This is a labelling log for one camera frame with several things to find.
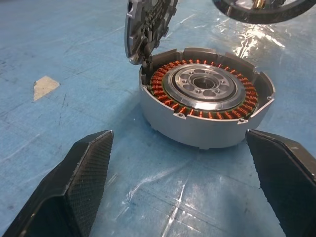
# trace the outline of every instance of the blue mat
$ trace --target blue mat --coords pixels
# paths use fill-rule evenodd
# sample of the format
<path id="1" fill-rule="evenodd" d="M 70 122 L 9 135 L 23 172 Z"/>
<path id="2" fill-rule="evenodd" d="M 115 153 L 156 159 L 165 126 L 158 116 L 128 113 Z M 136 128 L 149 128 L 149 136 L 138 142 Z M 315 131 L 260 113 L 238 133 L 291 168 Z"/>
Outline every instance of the blue mat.
<path id="1" fill-rule="evenodd" d="M 180 0 L 155 51 L 232 52 L 276 86 L 259 129 L 316 156 L 316 9 L 276 25 L 228 19 L 211 0 Z M 138 66 L 124 51 L 126 0 L 0 0 L 0 235 L 41 179 L 87 134 L 115 133 L 91 237 L 282 237 L 245 142 L 199 151 L 142 116 Z M 33 101 L 34 82 L 60 86 Z"/>

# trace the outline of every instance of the electric motor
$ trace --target electric motor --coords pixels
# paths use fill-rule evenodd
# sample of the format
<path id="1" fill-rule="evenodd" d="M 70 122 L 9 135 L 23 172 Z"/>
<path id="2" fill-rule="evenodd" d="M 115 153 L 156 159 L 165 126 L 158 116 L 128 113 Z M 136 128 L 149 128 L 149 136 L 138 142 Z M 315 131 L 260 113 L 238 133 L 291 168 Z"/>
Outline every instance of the electric motor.
<path id="1" fill-rule="evenodd" d="M 174 49 L 152 56 L 177 3 L 153 2 L 130 0 L 125 24 L 126 55 L 131 63 L 142 64 L 145 118 L 165 136 L 200 149 L 238 144 L 274 101 L 272 81 L 251 63 L 213 49 Z"/>

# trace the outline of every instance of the tape piece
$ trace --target tape piece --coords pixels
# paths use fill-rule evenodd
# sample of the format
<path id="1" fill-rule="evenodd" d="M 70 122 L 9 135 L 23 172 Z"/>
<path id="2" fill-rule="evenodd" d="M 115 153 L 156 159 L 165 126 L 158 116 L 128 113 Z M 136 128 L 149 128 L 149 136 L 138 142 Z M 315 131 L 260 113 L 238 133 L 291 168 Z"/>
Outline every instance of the tape piece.
<path id="1" fill-rule="evenodd" d="M 35 81 L 33 101 L 37 101 L 38 99 L 42 98 L 44 95 L 47 95 L 59 86 L 59 82 L 53 80 L 48 76 L 44 76 L 41 79 Z"/>

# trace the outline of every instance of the central bore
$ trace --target central bore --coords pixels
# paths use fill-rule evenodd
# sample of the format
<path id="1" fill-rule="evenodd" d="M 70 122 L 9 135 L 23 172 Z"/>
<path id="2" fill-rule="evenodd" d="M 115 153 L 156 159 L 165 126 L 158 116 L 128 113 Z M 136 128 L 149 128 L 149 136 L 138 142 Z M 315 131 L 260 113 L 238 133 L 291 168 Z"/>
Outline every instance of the central bore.
<path id="1" fill-rule="evenodd" d="M 201 89 L 211 89 L 215 87 L 215 82 L 209 78 L 195 78 L 193 84 Z"/>

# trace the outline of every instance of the copper winding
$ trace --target copper winding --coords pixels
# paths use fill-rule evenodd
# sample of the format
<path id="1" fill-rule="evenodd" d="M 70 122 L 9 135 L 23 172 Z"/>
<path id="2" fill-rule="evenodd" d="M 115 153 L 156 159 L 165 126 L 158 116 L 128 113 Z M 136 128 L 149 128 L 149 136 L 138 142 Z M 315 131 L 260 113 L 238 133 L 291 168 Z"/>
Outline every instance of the copper winding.
<path id="1" fill-rule="evenodd" d="M 154 90 L 154 95 L 161 95 L 164 94 L 163 90 Z"/>
<path id="2" fill-rule="evenodd" d="M 152 89 L 161 89 L 162 90 L 162 85 L 152 85 Z"/>
<path id="3" fill-rule="evenodd" d="M 231 116 L 231 115 L 229 114 L 229 112 L 224 112 L 224 114 L 226 115 L 226 117 L 227 117 L 228 119 L 233 119 L 233 116 Z"/>
<path id="4" fill-rule="evenodd" d="M 157 96 L 158 100 L 165 100 L 165 99 L 168 99 L 168 98 L 169 97 L 166 94 Z"/>
<path id="5" fill-rule="evenodd" d="M 173 104 L 171 107 L 172 107 L 173 109 L 176 109 L 178 106 L 179 106 L 179 104 L 176 103 L 176 104 Z"/>
<path id="6" fill-rule="evenodd" d="M 242 105 L 244 108 L 246 108 L 248 110 L 248 112 L 251 112 L 252 111 L 252 106 L 251 105 L 247 105 L 247 104 L 243 104 Z"/>
<path id="7" fill-rule="evenodd" d="M 170 105 L 171 103 L 173 102 L 173 100 L 166 100 L 166 101 L 164 101 L 163 103 L 165 104 L 165 105 Z"/>
<path id="8" fill-rule="evenodd" d="M 217 115 L 218 119 L 224 119 L 224 117 L 222 116 L 222 114 L 220 112 L 217 112 L 216 115 Z"/>
<path id="9" fill-rule="evenodd" d="M 150 81 L 150 84 L 151 84 L 151 85 L 161 85 L 161 84 L 162 84 L 162 81 L 161 81 L 161 80 L 156 80 L 156 79 L 154 79 L 154 80 L 151 80 L 151 81 Z"/>
<path id="10" fill-rule="evenodd" d="M 242 107 L 238 107 L 236 109 L 239 113 L 241 113 L 243 116 L 246 116 L 249 112 L 247 110 L 245 110 L 244 108 Z"/>
<path id="11" fill-rule="evenodd" d="M 246 95 L 246 100 L 254 100 L 257 101 L 258 97 L 253 95 Z"/>
<path id="12" fill-rule="evenodd" d="M 182 60 L 182 61 L 170 62 L 166 65 L 163 65 L 158 70 L 156 70 L 151 78 L 151 81 L 150 81 L 153 95 L 158 100 L 163 102 L 165 105 L 170 106 L 175 111 L 178 111 L 179 113 L 182 113 L 182 114 L 184 114 L 187 111 L 187 107 L 181 106 L 179 103 L 170 99 L 167 96 L 167 94 L 163 90 L 162 78 L 172 68 L 177 67 L 179 65 L 188 64 L 188 63 L 200 64 L 202 62 L 198 59 L 195 62 L 192 59 L 190 59 L 188 61 Z M 241 83 L 244 85 L 244 88 L 246 90 L 246 98 L 242 104 L 240 104 L 237 108 L 235 108 L 231 111 L 216 112 L 215 113 L 216 118 L 217 119 L 239 119 L 239 118 L 244 118 L 245 116 L 247 116 L 248 114 L 253 112 L 257 106 L 258 94 L 256 92 L 255 87 L 248 80 L 248 78 L 244 77 L 241 73 L 237 72 L 236 70 L 234 70 L 234 69 L 231 70 L 230 67 L 225 67 L 222 64 L 217 65 L 215 62 L 211 62 L 210 65 L 214 66 L 214 67 L 222 68 L 222 69 L 230 72 L 231 74 L 233 74 L 235 77 L 237 77 L 241 81 Z M 197 113 L 198 114 L 195 115 L 195 110 L 190 108 L 189 115 L 198 116 L 200 118 L 214 119 L 214 115 L 212 112 L 204 113 L 203 111 L 197 111 Z"/>
<path id="13" fill-rule="evenodd" d="M 159 72 L 159 71 L 155 71 L 154 76 L 161 77 L 161 79 L 162 79 L 162 77 L 164 76 L 164 74 L 165 74 L 165 73 L 162 73 L 162 72 Z"/>
<path id="14" fill-rule="evenodd" d="M 236 116 L 237 119 L 242 117 L 242 115 L 238 113 L 236 110 L 233 110 L 232 113 Z"/>
<path id="15" fill-rule="evenodd" d="M 182 114 L 183 114 L 183 112 L 184 112 L 186 109 L 187 109 L 187 107 L 182 107 L 182 108 L 180 109 L 179 113 L 182 113 Z"/>
<path id="16" fill-rule="evenodd" d="M 246 91 L 246 95 L 255 95 L 255 96 L 257 96 L 257 92 L 253 91 L 253 90 L 248 90 L 248 91 Z"/>

